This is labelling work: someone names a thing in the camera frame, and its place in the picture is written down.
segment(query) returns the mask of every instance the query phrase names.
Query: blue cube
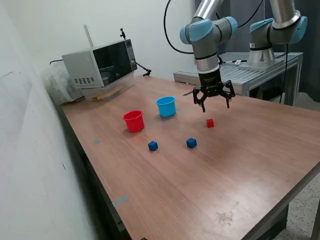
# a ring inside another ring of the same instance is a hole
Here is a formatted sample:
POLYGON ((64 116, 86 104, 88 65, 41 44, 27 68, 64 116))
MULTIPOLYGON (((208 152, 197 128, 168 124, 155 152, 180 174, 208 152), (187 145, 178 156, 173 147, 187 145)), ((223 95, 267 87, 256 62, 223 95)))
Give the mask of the blue cube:
POLYGON ((193 149, 195 146, 197 146, 197 140, 195 140, 194 138, 189 138, 186 141, 186 145, 188 146, 188 148, 193 149))
POLYGON ((155 151, 158 149, 158 143, 155 141, 150 142, 148 146, 150 151, 155 151))

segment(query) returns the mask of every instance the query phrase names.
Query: red cube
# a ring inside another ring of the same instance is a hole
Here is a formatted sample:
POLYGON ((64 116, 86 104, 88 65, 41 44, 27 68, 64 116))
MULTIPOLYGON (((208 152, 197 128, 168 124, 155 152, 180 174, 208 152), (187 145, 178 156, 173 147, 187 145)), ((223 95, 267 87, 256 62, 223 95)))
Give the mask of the red cube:
POLYGON ((208 119, 208 120, 206 121, 206 126, 207 126, 208 128, 213 128, 213 127, 215 126, 214 120, 213 120, 213 119, 208 119))

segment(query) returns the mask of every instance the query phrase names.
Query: small block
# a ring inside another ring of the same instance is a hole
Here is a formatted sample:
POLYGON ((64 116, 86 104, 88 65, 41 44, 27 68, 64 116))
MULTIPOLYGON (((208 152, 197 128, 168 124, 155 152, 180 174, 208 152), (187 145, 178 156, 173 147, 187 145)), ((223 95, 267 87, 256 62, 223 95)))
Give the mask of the small block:
POLYGON ((148 146, 150 151, 155 151, 158 149, 158 143, 155 141, 150 142, 148 146))
POLYGON ((213 120, 213 119, 208 119, 208 120, 206 121, 206 126, 207 126, 208 128, 213 128, 213 127, 215 126, 214 120, 213 120))
POLYGON ((188 148, 193 149, 195 146, 197 146, 197 140, 195 140, 194 138, 189 138, 186 141, 186 145, 188 146, 188 148))

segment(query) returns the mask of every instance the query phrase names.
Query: blue joint cap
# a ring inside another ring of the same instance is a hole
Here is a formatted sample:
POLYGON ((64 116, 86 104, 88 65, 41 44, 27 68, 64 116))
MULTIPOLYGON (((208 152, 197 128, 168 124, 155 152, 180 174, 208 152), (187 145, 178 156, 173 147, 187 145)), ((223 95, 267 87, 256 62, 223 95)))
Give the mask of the blue joint cap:
POLYGON ((188 39, 187 39, 187 35, 186 35, 186 27, 188 25, 185 25, 181 28, 180 30, 180 40, 181 42, 183 42, 184 44, 191 44, 188 39))
POLYGON ((213 29, 213 25, 210 19, 204 19, 192 23, 189 26, 190 41, 197 42, 205 38, 213 29))
POLYGON ((236 34, 238 32, 238 23, 232 16, 226 16, 225 19, 227 19, 231 25, 232 32, 231 35, 236 34))
POLYGON ((301 17, 299 23, 296 25, 295 31, 291 37, 290 43, 296 44, 301 41, 307 30, 308 18, 306 16, 301 17))
POLYGON ((274 20, 273 18, 268 18, 266 20, 255 22, 250 26, 250 33, 268 23, 271 23, 273 20, 274 20))
POLYGON ((197 140, 195 140, 194 138, 189 138, 186 141, 186 145, 188 146, 188 148, 193 149, 195 146, 197 146, 197 140))
POLYGON ((155 141, 150 142, 148 146, 150 151, 155 151, 158 149, 158 143, 155 141))

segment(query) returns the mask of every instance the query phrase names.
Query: white wall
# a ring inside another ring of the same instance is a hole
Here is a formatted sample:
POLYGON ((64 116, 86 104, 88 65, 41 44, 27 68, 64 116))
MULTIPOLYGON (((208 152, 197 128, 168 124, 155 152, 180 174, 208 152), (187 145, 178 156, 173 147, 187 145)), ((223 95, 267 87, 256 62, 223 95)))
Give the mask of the white wall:
MULTIPOLYGON (((194 64, 193 56, 168 45, 163 17, 167 0, 2 0, 36 67, 42 72, 51 60, 88 48, 88 25, 95 46, 120 39, 120 28, 132 39, 136 60, 152 75, 174 79, 173 72, 194 64)), ((172 44, 185 51, 179 33, 195 11, 194 0, 173 0, 167 15, 172 44)))
POLYGON ((1 2, 0 29, 0 239, 97 239, 61 123, 1 2))

